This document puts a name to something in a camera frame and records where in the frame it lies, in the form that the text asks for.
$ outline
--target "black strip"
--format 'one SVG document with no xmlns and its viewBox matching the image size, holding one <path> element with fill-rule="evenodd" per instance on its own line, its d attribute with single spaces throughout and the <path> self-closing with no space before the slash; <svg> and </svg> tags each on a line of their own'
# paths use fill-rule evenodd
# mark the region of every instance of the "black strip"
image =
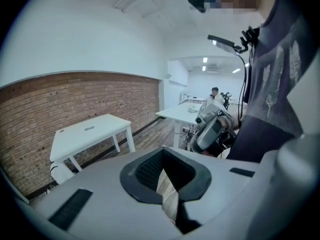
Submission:
<svg viewBox="0 0 320 240">
<path fill-rule="evenodd" d="M 78 189 L 49 221 L 62 230 L 67 230 L 79 215 L 93 193 L 86 189 Z"/>
<path fill-rule="evenodd" d="M 153 120 L 152 122 L 148 123 L 147 125 L 145 125 L 144 127 L 142 127 L 141 129 L 135 131 L 132 136 L 136 136 L 138 135 L 139 133 L 141 133 L 143 130 L 145 130 L 146 128 L 148 128 L 149 126 L 151 126 L 152 124 L 154 124 L 156 121 L 158 121 L 159 119 L 161 119 L 160 117 L 157 117 L 155 120 Z M 121 146 L 122 144 L 126 143 L 127 142 L 127 138 L 119 141 L 118 145 Z M 104 156 L 106 156 L 108 153 L 110 153 L 111 151 L 114 151 L 116 150 L 116 147 L 113 145 L 111 147 L 109 147 L 107 150 L 101 152 L 100 154 L 97 154 L 95 157 L 93 157 L 92 159 L 90 159 L 89 161 L 81 164 L 81 167 L 82 168 L 86 168 L 90 165 L 92 165 L 93 163 L 95 162 L 98 162 L 101 158 L 103 158 Z M 78 170 L 75 168 L 72 170 L 73 173 L 76 173 L 78 172 Z M 58 184 L 55 182 L 55 181 L 52 181 L 50 182 L 49 184 L 37 189 L 36 191 L 26 195 L 25 197 L 28 199 L 28 200 L 31 200 L 31 199 L 34 199 L 40 195 L 42 195 L 43 193 L 45 193 L 48 189 L 50 189 L 50 185 L 56 187 Z"/>
<path fill-rule="evenodd" d="M 243 176 L 247 176 L 247 177 L 250 177 L 250 178 L 252 178 L 255 175 L 254 171 L 240 169 L 240 168 L 232 168 L 230 170 L 230 172 L 235 173 L 235 174 L 240 174 L 240 175 L 243 175 Z"/>
</svg>

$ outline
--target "black cable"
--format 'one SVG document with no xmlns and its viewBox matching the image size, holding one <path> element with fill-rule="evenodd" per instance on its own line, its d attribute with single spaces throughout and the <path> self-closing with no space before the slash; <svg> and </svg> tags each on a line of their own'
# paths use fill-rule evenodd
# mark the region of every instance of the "black cable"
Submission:
<svg viewBox="0 0 320 240">
<path fill-rule="evenodd" d="M 243 63 L 243 67 L 244 67 L 244 81 L 243 81 L 243 85 L 241 88 L 241 92 L 240 92 L 240 96 L 239 96 L 239 105 L 238 105 L 238 126 L 239 128 L 241 127 L 241 121 L 240 119 L 243 116 L 243 110 L 244 110 L 244 98 L 245 98 L 245 92 L 246 92 L 246 87 L 247 87 L 247 67 L 246 67 L 246 63 L 244 61 L 244 59 L 238 54 L 238 57 L 241 59 L 242 63 Z M 241 99 L 241 93 L 242 93 L 242 101 L 241 101 L 241 115 L 240 114 L 240 99 Z"/>
</svg>

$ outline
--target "feather print on shirt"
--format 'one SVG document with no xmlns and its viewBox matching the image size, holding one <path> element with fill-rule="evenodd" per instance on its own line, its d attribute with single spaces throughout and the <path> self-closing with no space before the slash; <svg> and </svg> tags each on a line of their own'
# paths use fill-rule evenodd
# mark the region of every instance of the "feather print on shirt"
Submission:
<svg viewBox="0 0 320 240">
<path fill-rule="evenodd" d="M 269 89 L 269 94 L 266 98 L 266 104 L 269 107 L 267 118 L 269 118 L 270 110 L 272 106 L 277 103 L 278 93 L 280 88 L 281 75 L 284 70 L 284 49 L 281 46 L 276 50 L 276 57 L 273 66 L 272 79 Z"/>
<path fill-rule="evenodd" d="M 270 64 L 268 66 L 266 66 L 264 68 L 264 71 L 263 71 L 263 82 L 262 82 L 262 90 L 265 88 L 267 82 L 268 82 L 268 79 L 269 79 L 269 74 L 270 74 Z"/>
<path fill-rule="evenodd" d="M 301 60 L 297 41 L 290 47 L 290 84 L 293 89 L 301 77 Z"/>
</svg>

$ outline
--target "white shirt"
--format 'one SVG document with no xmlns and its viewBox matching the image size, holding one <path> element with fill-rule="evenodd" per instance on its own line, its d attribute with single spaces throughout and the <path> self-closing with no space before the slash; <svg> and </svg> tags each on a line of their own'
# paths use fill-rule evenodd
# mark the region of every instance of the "white shirt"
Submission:
<svg viewBox="0 0 320 240">
<path fill-rule="evenodd" d="M 221 94 L 217 94 L 216 96 L 214 96 L 214 100 L 216 101 L 216 102 L 219 102 L 220 104 L 225 104 L 225 99 L 222 97 L 222 95 Z"/>
</svg>

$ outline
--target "wall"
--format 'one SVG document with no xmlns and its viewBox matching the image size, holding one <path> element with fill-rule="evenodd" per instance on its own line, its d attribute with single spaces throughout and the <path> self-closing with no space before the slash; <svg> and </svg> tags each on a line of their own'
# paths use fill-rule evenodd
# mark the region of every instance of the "wall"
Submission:
<svg viewBox="0 0 320 240">
<path fill-rule="evenodd" d="M 0 87 L 62 72 L 118 72 L 162 79 L 161 35 L 111 0 L 32 0 L 0 57 Z"/>
<path fill-rule="evenodd" d="M 206 99 L 213 87 L 219 88 L 219 93 L 231 93 L 232 99 L 239 100 L 244 79 L 227 75 L 210 74 L 192 71 L 189 73 L 189 91 L 191 95 Z"/>
<path fill-rule="evenodd" d="M 178 61 L 168 61 L 168 74 L 171 75 L 164 81 L 164 108 L 168 109 L 178 105 L 181 92 L 188 89 L 189 72 Z"/>
<path fill-rule="evenodd" d="M 112 114 L 136 132 L 156 118 L 159 81 L 116 73 L 63 73 L 0 90 L 0 163 L 24 195 L 49 184 L 55 131 Z M 117 136 L 118 141 L 125 134 Z M 110 139 L 76 156 L 79 164 L 112 146 Z"/>
</svg>

